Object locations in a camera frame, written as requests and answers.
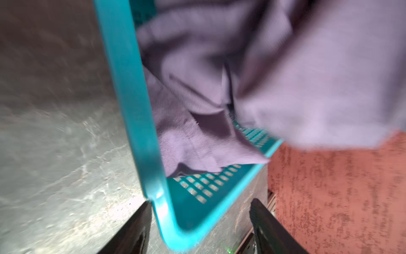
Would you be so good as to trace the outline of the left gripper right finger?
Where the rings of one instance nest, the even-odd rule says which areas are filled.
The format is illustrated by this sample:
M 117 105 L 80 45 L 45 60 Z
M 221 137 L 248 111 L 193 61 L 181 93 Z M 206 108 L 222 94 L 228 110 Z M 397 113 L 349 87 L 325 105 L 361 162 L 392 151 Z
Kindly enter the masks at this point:
M 259 254 L 308 254 L 258 199 L 250 207 Z

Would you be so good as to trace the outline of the teal plastic basket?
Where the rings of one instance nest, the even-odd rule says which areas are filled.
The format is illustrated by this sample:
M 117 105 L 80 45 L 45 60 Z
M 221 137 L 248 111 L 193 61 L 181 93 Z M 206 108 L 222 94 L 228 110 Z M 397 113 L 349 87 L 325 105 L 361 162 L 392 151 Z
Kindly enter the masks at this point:
M 216 174 L 167 178 L 136 30 L 156 15 L 153 1 L 95 1 L 114 90 L 145 198 L 166 246 L 183 253 L 210 234 L 263 165 L 232 164 Z

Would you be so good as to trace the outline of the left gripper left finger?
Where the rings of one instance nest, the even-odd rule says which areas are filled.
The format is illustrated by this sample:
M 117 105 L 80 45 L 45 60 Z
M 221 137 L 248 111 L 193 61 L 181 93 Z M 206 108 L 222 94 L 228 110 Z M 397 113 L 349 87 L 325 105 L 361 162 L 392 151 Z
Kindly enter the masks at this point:
M 98 254 L 146 254 L 152 221 L 152 203 L 145 201 Z

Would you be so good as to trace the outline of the purple trousers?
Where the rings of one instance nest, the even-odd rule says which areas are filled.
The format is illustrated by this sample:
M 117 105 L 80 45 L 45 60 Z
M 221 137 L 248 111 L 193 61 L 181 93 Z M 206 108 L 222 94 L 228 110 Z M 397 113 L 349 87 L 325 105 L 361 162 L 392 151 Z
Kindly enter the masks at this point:
M 406 128 L 405 1 L 156 1 L 136 30 L 165 175 L 374 148 Z

